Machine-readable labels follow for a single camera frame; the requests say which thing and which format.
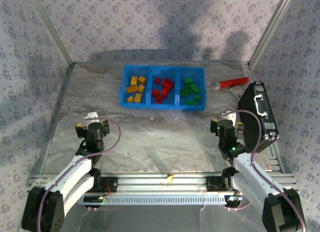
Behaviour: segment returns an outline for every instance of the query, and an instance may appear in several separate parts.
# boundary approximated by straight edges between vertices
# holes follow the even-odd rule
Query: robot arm
[[[100,189],[101,172],[94,168],[94,165],[101,155],[90,158],[85,158],[85,156],[105,149],[102,139],[109,134],[110,130],[107,120],[99,121],[94,118],[98,118],[96,112],[88,113],[84,118],[86,126],[82,127],[81,124],[77,124],[75,127],[78,137],[84,138],[84,140],[65,169],[45,188],[34,187],[30,190],[22,217],[22,229],[31,232],[37,231],[40,203],[48,190],[41,213],[40,227],[42,232],[60,231],[67,213],[81,196],[92,188]]]
[[[235,128],[231,120],[211,121],[210,131],[219,137],[219,149],[222,157],[232,167],[224,169],[222,177],[227,187],[243,194],[257,209],[263,225],[268,232],[293,232],[302,228],[301,222],[283,196],[270,186],[251,164],[251,154],[237,142]],[[277,188],[284,192],[303,216],[298,193],[294,189],[285,189],[272,179],[258,164],[258,171]]]

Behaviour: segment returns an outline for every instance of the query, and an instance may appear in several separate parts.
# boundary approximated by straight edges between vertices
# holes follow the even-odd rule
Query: red block
[[[161,98],[161,97],[157,97],[157,98],[155,99],[155,103],[156,103],[156,104],[162,104],[162,98]]]
[[[152,96],[153,97],[160,97],[161,96],[161,90],[160,89],[153,89],[152,90]]]
[[[161,85],[161,78],[155,78],[155,84]]]
[[[175,84],[169,78],[165,78],[163,83],[162,83],[162,87],[163,88],[168,88],[169,91],[171,91],[174,86],[175,86]]]
[[[168,88],[164,88],[162,90],[162,99],[166,99],[168,97]]]

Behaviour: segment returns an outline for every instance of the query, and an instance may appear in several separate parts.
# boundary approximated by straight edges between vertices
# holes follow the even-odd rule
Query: patterned wall
[[[0,1],[0,231],[12,232],[67,65],[27,0]]]
[[[254,72],[264,80],[281,157],[320,231],[320,0],[293,0]]]
[[[75,62],[248,61],[279,0],[42,0]]]

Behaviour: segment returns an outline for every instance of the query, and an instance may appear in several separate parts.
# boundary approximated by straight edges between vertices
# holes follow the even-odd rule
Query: blue plastic tray
[[[127,87],[131,86],[132,76],[144,76],[147,78],[146,90],[142,94],[141,103],[130,103],[127,99],[135,97],[136,93],[128,93]],[[169,78],[174,83],[174,89],[168,93],[168,97],[162,103],[156,103],[156,98],[152,96],[152,90],[162,90],[161,84],[155,84],[156,78]],[[180,89],[184,90],[185,79],[192,78],[200,92],[197,94],[180,96]],[[120,88],[120,104],[126,108],[135,109],[156,109],[156,110],[183,110],[183,111],[203,111],[206,108],[206,77],[205,69],[201,67],[177,67],[177,66],[154,66],[154,65],[126,65],[124,67],[123,78]],[[201,96],[197,105],[186,105],[187,100],[193,101],[195,95]]]

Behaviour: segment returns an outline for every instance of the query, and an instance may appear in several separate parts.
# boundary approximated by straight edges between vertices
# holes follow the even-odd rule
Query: silver briefcase handle
[[[254,103],[255,103],[256,113],[257,113],[258,116],[267,117],[268,113],[266,111],[264,111],[263,113],[259,112],[259,107],[258,107],[258,102],[257,102],[257,99],[259,99],[259,98],[261,98],[262,101],[264,100],[262,94],[258,94],[253,98]]]

